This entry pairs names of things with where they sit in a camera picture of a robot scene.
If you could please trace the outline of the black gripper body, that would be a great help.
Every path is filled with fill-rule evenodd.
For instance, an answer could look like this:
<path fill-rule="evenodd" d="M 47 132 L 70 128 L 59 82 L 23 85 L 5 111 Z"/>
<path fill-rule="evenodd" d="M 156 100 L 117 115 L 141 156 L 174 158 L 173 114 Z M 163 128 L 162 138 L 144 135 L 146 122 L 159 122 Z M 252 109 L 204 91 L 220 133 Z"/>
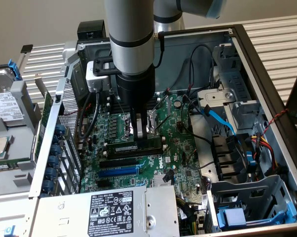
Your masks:
<path fill-rule="evenodd" d="M 155 93 L 155 68 L 150 66 L 138 75 L 118 74 L 115 76 L 118 94 L 136 114 L 147 111 L 147 102 Z"/>

